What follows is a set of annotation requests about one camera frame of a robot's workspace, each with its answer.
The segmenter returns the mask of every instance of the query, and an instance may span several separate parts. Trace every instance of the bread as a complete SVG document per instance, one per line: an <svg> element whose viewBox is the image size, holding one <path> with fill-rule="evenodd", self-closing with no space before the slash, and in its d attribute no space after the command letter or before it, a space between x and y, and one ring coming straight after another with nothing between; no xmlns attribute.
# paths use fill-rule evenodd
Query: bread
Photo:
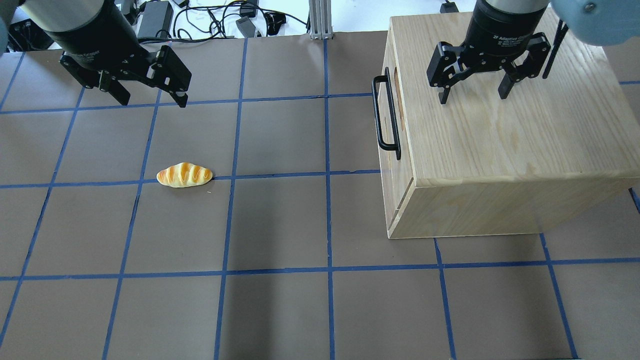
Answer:
<svg viewBox="0 0 640 360"><path fill-rule="evenodd" d="M187 188L208 183L213 179L213 172L192 163L179 163L160 171L156 179L165 186Z"/></svg>

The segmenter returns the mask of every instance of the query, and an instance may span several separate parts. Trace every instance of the black handle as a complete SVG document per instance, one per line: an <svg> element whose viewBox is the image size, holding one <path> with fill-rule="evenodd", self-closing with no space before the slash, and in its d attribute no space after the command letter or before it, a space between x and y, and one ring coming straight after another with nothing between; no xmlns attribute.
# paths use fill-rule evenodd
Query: black handle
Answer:
<svg viewBox="0 0 640 360"><path fill-rule="evenodd" d="M389 103L389 112L391 114L391 129L394 133L394 143L386 143L382 139L382 125L380 124L380 109L378 107L378 91L376 85L379 83L387 83L387 101ZM394 106L393 94L391 94L391 80L389 77L389 68L385 67L385 74L378 75L371 81L371 94L373 95L373 110L376 117L376 127L378 135L378 145L380 149L385 151L395 151L396 159L400 160L400 136L398 135L398 125L396 120L396 107Z"/></svg>

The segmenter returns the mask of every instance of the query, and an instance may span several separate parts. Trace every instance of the box lid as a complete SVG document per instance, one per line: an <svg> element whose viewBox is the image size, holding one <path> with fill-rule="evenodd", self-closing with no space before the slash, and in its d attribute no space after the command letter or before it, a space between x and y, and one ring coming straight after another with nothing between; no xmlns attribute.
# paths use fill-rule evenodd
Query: box lid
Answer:
<svg viewBox="0 0 640 360"><path fill-rule="evenodd" d="M571 31L548 79L525 79L501 100L503 71L474 74L441 105L427 66L438 41L464 40L470 19L471 13L391 18L417 186L640 177L640 125L602 48ZM538 31L551 42L556 27L548 9Z"/></svg>

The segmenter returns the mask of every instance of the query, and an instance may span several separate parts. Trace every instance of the grid line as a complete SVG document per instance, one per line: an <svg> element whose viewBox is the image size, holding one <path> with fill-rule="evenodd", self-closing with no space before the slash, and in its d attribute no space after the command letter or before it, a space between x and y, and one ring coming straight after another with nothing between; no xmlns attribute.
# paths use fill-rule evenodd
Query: grid line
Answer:
<svg viewBox="0 0 640 360"><path fill-rule="evenodd" d="M0 110L2 110L2 108L4 107L4 103L9 97L9 91L13 86L13 82L15 81L15 78L18 76L18 70L20 69L20 65L22 65L22 61L24 59L25 54L26 53L22 53L22 55L20 55L20 59L18 59L18 64L16 64L15 66L15 70L13 71L13 75L11 76L11 80L9 80L9 84L6 87L6 92L4 93L4 96L2 96L2 101L0 101Z"/></svg>
<svg viewBox="0 0 640 360"><path fill-rule="evenodd" d="M620 264L640 263L640 258L602 258L602 259L566 259L551 260L552 265L584 265L584 264ZM520 266L547 266L546 261L501 261L485 263L442 263L445 269L457 268L507 268ZM434 270L439 269L438 264L406 264L406 265L353 265L333 266L332 272L368 272L368 271L394 271L394 270ZM308 268L263 268L248 270L227 270L227 276L238 275L263 275L263 274L297 274L327 272L327 266ZM221 270L202 270L193 272L142 272L124 273L125 279L151 278L151 277L197 277L221 275ZM24 281L58 281L69 279L117 279L120 274L62 274L62 275L25 275ZM20 276L0 276L0 281L16 281Z"/></svg>
<svg viewBox="0 0 640 360"><path fill-rule="evenodd" d="M156 96L156 104L160 103L160 96L162 90L158 89ZM127 266L127 257L129 255L129 245L131 244L131 236L133 235L133 227L136 222L136 215L138 213L138 204L140 203L140 195L142 194L142 184L145 177L145 169L147 167L147 158L149 157L149 149L151 148L151 140L154 135L154 128L156 126L156 117L158 114L158 107L154 108L154 114L151 118L151 125L149 126L149 135L147 137L147 146L145 147L145 155L142 158L142 166L140 167L140 179L138 180L138 189L136 191L136 200L133 203L133 210L131 211L131 221L129 222L129 230L127 231L127 239L125 240L124 251L122 252L122 262L120 263L120 273L118 274L118 284L116 285L115 295L113 297L113 305L111 306L111 316L109 317L109 325L107 326L107 335L104 339L104 348L102 349L102 360L107 359L109 353L109 344L111 343L111 334L113 333L113 324L115 322L116 313L118 311L118 303L120 301L120 291L122 290L122 281L124 278L125 267Z"/></svg>
<svg viewBox="0 0 640 360"><path fill-rule="evenodd" d="M370 92L361 93L346 93L346 94L323 94L323 95L304 95L304 96L281 96L281 97L252 97L248 99L242 99L242 102L259 102L259 101L284 101L284 100L309 100L309 99L322 99L322 98L336 98L336 97L368 97L371 96ZM203 105L203 104L229 104L237 103L239 99L221 99L221 100L201 100L201 101L189 101L188 105ZM104 106L82 106L78 111L92 111L92 110L112 110L112 109L126 109L126 108L155 108L165 106L177 106L175 102L160 102L154 104L130 104L130 105L104 105ZM56 108L56 109L33 109L33 110L8 110L0 111L0 115L12 115L12 114L32 114L32 113L56 113L61 111L75 111L76 108Z"/></svg>
<svg viewBox="0 0 640 360"><path fill-rule="evenodd" d="M67 149L67 144L69 141L69 137L71 136L71 130L73 129L74 122L76 121L76 115L78 113L77 109L80 107L80 102L82 101L82 97L84 94L84 87L80 90L80 94L78 95L78 100L76 102L76 110L74 111L71 119L69 120L69 126L67 128L67 133L65 134L65 139L62 142L62 146L60 147L60 154L58 155L58 160L56 162L56 167L53 170L53 174L51 175L51 181L49 181L49 186L47 188L47 195L44 198L44 202L42 203L42 208L40 210L40 216L38 217L38 221L36 222L36 227L33 231L33 236L31 237L31 242L29 243L29 249L27 250L27 256L24 259L24 263L22 264L22 271L20 272L20 277L18 278L18 282L15 285L15 291L13 292L13 297L11 299L11 304L9 305L9 310L7 311L6 318L4 319L4 324L2 328L2 332L0 332L0 347L4 342L4 337L6 336L7 328L9 327L9 322L11 321L11 315L13 314L13 309L15 308L15 303L18 300L18 294L20 293L20 288L22 287L22 282L24 281L24 276L27 273L27 267L29 266L29 260L31 259L31 254L33 253L33 248L36 245L36 241L38 239L38 234L40 232L40 226L42 225L42 219L44 218L44 213L47 210L47 205L49 203L49 198L51 197L51 191L53 190L53 183L56 181L56 177L58 176L58 170L60 169L60 164L62 164L62 158L65 155L65 150Z"/></svg>
<svg viewBox="0 0 640 360"><path fill-rule="evenodd" d="M564 333L566 334L566 340L569 343L569 349L571 350L571 356L574 359L578 359L578 352L575 349L575 344L573 343L573 336L571 335L571 328L569 327L569 321L567 320L566 313L564 311L564 304L562 302L562 295L560 294L560 287L558 286L558 282L556 279L556 272L554 271L554 266L551 263L551 255L549 254L549 249L547 248L547 239L545 239L545 235L540 233L540 243L542 244L542 250L545 252L545 259L547 260L547 267L549 269L549 276L551 276L551 283L554 287L554 293L556 294L556 300L558 303L558 310L560 311L560 317L562 318L562 324L564 326Z"/></svg>
<svg viewBox="0 0 640 360"><path fill-rule="evenodd" d="M327 41L323 39L324 66L324 170L326 172L326 266L327 266L327 295L329 309L329 359L335 360L335 331L333 318L333 249L331 228L331 157L330 157L330 129L329 129L329 54Z"/></svg>
<svg viewBox="0 0 640 360"><path fill-rule="evenodd" d="M636 205L636 209L638 210L638 213L640 213L640 198L638 197L638 195L636 194L633 188L629 189L629 194L631 194L631 199L634 200L634 205Z"/></svg>
<svg viewBox="0 0 640 360"><path fill-rule="evenodd" d="M231 170L231 186L229 190L229 205L227 210L227 231L225 233L225 251L222 257L222 272L220 279L220 294L218 295L218 319L216 321L216 334L214 336L214 350L213 358L218 360L220 358L220 339L222 332L222 318L225 305L225 290L227 286L227 266L229 261L229 243L231 242L231 219L234 210L234 194L236 190L236 172L238 164L238 148L240 145L240 125L242 121L242 103L244 92L244 71L246 69L246 50L248 45L248 39L244 39L243 53L242 53L242 67L240 70L240 89L238 91L238 109L236 118L236 140L234 144L234 160Z"/></svg>
<svg viewBox="0 0 640 360"><path fill-rule="evenodd" d="M340 170L331 171L331 175L356 175L356 174L379 174L378 169L367 170ZM276 174L255 174L255 175L237 175L237 180L242 179L270 179L274 177L305 177L305 176L326 176L326 172L283 172ZM231 180L231 176L216 176L212 180ZM76 186L119 186L119 185L136 185L142 182L143 184L157 183L156 178L143 179L143 180L124 180L124 181L85 181L80 183L38 183L38 184L6 184L0 185L0 189L14 189L14 188L47 188L52 185L54 188L68 188Z"/></svg>
<svg viewBox="0 0 640 360"><path fill-rule="evenodd" d="M449 296L447 295L447 283L444 278L444 265L442 264L442 253L440 253L438 239L433 238L433 245L436 249L436 259L438 261L438 271L440 273L440 291L442 292L444 320L447 326L447 338L449 339L449 352L451 353L451 359L456 360L456 345L453 340L453 326L451 325L451 314L449 312Z"/></svg>

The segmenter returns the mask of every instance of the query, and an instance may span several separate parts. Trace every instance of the wooden crate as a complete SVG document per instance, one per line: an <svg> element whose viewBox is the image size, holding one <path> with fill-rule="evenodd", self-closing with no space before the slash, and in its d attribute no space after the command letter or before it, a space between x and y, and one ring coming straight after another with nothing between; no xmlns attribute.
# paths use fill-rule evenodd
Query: wooden crate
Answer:
<svg viewBox="0 0 640 360"><path fill-rule="evenodd" d="M571 32L551 76L506 100L503 72L475 74L446 105L426 70L438 41L460 44L471 13L392 17L388 67L401 159L380 149L389 238L546 231L640 180L640 126L602 48ZM538 31L553 39L551 9ZM385 86L382 134L393 141Z"/></svg>

